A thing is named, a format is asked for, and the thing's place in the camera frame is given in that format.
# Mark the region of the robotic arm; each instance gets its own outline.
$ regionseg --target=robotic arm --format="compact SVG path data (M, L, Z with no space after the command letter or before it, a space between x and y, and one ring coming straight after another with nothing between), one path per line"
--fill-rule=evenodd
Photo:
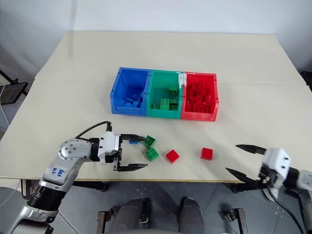
M246 177L245 174L227 168L227 170L244 184L235 184L232 187L234 193L246 190L263 189L265 196L271 201L278 203L285 211L291 213L277 198L278 190L285 186L287 189L296 193L301 203L301 213L308 234L312 234L312 172L299 171L290 167L291 158L283 149L264 149L254 145L237 145L238 148L253 154L264 155L259 172L259 180ZM301 233L302 228L294 219Z
M80 138L85 132L104 123L107 123L107 129L100 138L91 138L89 140ZM19 224L25 226L29 223L31 223L31 226L46 224L43 229L47 230L47 232L43 233L48 233L52 228L47 224L54 221L62 199L73 185L84 162L113 163L113 170L120 172L135 171L147 166L147 164L121 166L122 141L144 141L145 138L133 134L117 135L111 130L111 123L105 121L87 129L76 138L64 141L60 145L57 157L45 171L35 193L22 208L9 234L18 233L17 226Z

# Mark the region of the green lego brick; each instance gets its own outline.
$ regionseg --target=green lego brick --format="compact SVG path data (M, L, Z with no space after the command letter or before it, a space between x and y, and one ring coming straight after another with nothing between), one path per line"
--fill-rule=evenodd
M152 138L151 136L147 136L145 141L143 142L143 145L145 145L147 148L152 148L155 142L156 142L155 138Z
M177 95L177 90L178 90L178 87L176 87L176 86L169 86L169 94Z
M159 157L159 154L154 148L151 148L146 152L146 156L152 162Z
M169 110L169 99L162 98L160 100L160 109L161 110Z
M176 104L170 104L170 105L169 105L169 110L171 110L171 111L177 111L177 105L176 105Z
M152 109L159 109L159 108L157 107L157 105L156 105L156 102L153 102L153 104L152 104Z
M176 99L170 99L169 104L177 104L177 100Z

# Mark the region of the plastic storage bin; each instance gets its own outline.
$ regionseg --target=plastic storage bin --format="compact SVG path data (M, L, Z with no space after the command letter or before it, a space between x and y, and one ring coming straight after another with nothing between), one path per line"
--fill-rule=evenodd
M183 72L152 70L147 91L146 116L180 118L183 87L179 74Z
M151 70L120 67L111 91L113 114L146 116Z
M181 119L215 121L218 106L216 74L186 72Z

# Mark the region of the white wall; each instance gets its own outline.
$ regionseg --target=white wall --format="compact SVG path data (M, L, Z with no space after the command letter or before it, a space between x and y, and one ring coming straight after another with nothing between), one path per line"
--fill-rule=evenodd
M33 77L68 30L273 33L298 70L312 70L311 9L311 0L0 0L0 46Z

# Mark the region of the floor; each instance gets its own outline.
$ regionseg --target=floor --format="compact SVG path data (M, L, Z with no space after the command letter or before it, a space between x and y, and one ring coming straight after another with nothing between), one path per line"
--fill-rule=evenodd
M12 191L0 187L0 203ZM73 186L51 226L56 234L95 234L99 211L120 206L135 197L150 197L153 200L152 227L177 231L176 215L180 200L184 196L198 201L203 211L207 234L239 234L237 221L228 223L220 215L230 208L244 208L250 234L300 233L289 215L274 202L267 201L261 191L233 194L229 184L222 183L112 182L106 192ZM280 191L279 199L303 225L298 201L284 194L284 191ZM16 191L0 208L0 231L7 232L23 203L20 192Z

